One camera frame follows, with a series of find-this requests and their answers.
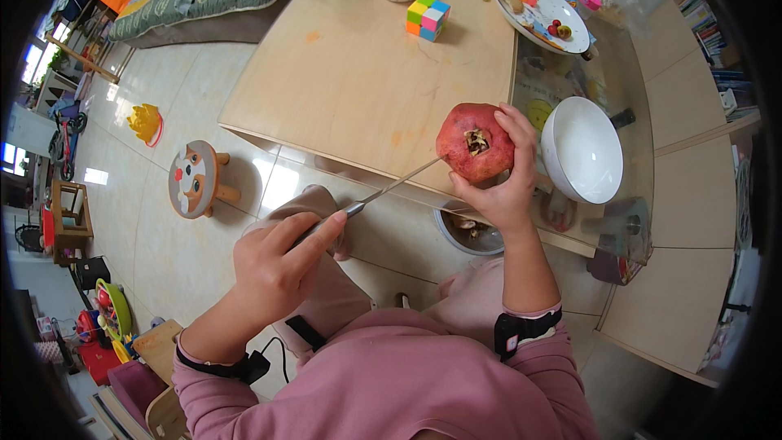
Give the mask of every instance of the rubik's cube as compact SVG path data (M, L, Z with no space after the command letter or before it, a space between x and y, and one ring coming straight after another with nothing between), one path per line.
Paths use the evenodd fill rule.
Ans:
M434 41L443 30L450 14L450 5L439 0L416 0L407 8L408 33Z

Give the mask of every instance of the wrist band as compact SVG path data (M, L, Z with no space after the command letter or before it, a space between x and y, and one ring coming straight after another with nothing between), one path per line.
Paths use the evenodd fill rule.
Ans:
M522 340L543 336L561 318L561 308L536 319L512 317L503 312L494 323L494 352L500 356L500 361L508 360Z
M271 366L266 357L262 356L258 350L254 350L251 356L245 353L244 357L232 366L224 366L219 363L205 364L193 362L185 357L184 353L179 349L179 344L177 344L177 357L180 362L191 369L214 376L239 379L247 385L251 385L253 382L266 375Z

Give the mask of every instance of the pink sleeve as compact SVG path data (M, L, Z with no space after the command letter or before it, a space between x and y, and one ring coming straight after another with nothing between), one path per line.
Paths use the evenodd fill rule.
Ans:
M541 312L526 314L540 316L561 307L557 304ZM546 395L559 418L564 438L599 438L592 410L584 397L581 377L576 372L564 321L560 320L554 327L553 336L520 345L506 364L527 376Z
M188 359L201 362L182 352ZM193 370L176 354L171 381L187 417L188 430L196 440L247 438L243 431L259 431L264 422L264 405L259 405L258 396L243 382Z

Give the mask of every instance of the plastic cup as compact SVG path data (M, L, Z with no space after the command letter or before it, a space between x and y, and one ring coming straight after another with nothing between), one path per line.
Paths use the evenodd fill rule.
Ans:
M584 21L592 17L592 14L603 5L601 0L576 0L576 2L578 2L579 15Z

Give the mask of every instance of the knife handle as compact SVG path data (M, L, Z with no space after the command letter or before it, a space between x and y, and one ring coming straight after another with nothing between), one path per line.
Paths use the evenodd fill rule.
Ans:
M347 213L348 219L350 219L353 216L356 216L359 212L361 212L362 209L364 209L365 203L364 202L354 202L353 204L349 205L345 209L342 209ZM320 220L320 222L316 222L312 227L310 227L309 230L305 231L304 233L301 233L301 236L296 239L296 241L293 242L293 245L291 246L291 250L299 246L299 243L306 240L308 236L310 236L312 233L318 231L323 226L323 223L326 222L326 220Z

